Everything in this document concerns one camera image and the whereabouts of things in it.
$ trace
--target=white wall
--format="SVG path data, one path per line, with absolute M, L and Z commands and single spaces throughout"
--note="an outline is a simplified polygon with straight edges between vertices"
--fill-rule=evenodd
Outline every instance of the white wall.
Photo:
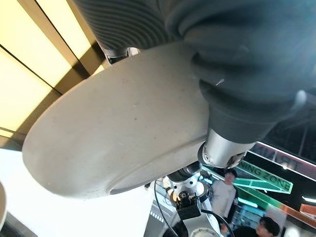
M 43 237 L 142 237 L 153 200 L 142 187 L 91 200 L 59 197 L 31 177 L 20 152 L 3 149 L 0 180 L 7 192 L 8 211 Z

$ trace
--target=ceiling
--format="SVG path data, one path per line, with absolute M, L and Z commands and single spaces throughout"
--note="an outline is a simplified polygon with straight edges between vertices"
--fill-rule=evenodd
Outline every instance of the ceiling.
M 36 119 L 107 66 L 71 0 L 0 1 L 0 147 L 21 150 Z

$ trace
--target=text sign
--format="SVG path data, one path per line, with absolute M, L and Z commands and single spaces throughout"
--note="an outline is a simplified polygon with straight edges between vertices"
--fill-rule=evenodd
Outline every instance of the text sign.
M 250 149 L 250 152 L 316 180 L 316 165 L 299 159 L 298 157 L 282 152 L 261 142 L 257 142 L 254 147 Z
M 280 178 L 272 173 L 269 173 L 269 172 L 265 171 L 264 169 L 261 169 L 261 168 L 255 166 L 249 162 L 242 160 L 239 163 L 239 165 L 237 166 L 237 168 L 247 172 L 248 174 L 255 176 L 258 179 L 265 180 L 268 183 L 270 183 L 271 185 L 273 185 L 277 188 L 280 188 L 289 194 L 292 191 L 293 183 L 291 183 L 285 179 L 282 179 L 282 178 Z

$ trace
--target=green neon sign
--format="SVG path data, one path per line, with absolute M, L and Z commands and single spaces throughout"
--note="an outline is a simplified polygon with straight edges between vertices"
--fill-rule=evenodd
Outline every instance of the green neon sign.
M 270 172 L 267 172 L 264 169 L 261 169 L 249 162 L 242 160 L 236 168 L 239 168 L 242 171 L 255 176 L 256 178 L 262 181 L 265 181 L 269 185 L 276 187 L 280 193 L 290 194 L 292 191 L 293 183 L 285 179 L 282 179 Z

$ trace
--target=black cable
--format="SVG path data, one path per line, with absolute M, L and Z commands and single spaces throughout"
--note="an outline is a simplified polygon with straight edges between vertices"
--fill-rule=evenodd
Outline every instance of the black cable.
M 227 227 L 231 237 L 235 237 L 232 228 L 228 225 L 227 221 L 225 221 L 225 219 L 223 217 L 221 217 L 221 216 L 219 216 L 219 215 L 217 215 L 214 212 L 209 211 L 209 210 L 201 209 L 201 212 L 206 213 L 206 214 L 211 214 L 211 215 L 217 217 L 218 219 L 220 219 L 225 224 L 225 226 Z
M 159 201 L 158 201 L 158 198 L 157 198 L 156 184 L 157 184 L 157 180 L 155 181 L 155 185 L 154 185 L 154 193 L 155 193 L 155 198 L 156 198 L 156 202 L 157 202 L 158 208 L 159 208 L 159 210 L 160 210 L 160 213 L 161 213 L 161 215 L 162 215 L 164 221 L 166 222 L 167 226 L 169 227 L 169 229 L 171 230 L 171 232 L 174 234 L 174 236 L 179 237 L 179 236 L 177 235 L 177 233 L 174 231 L 174 229 L 169 225 L 169 223 L 167 222 L 166 218 L 165 218 L 164 215 L 163 215 L 162 209 L 161 209 L 161 207 L 160 207 L 160 204 L 159 204 Z

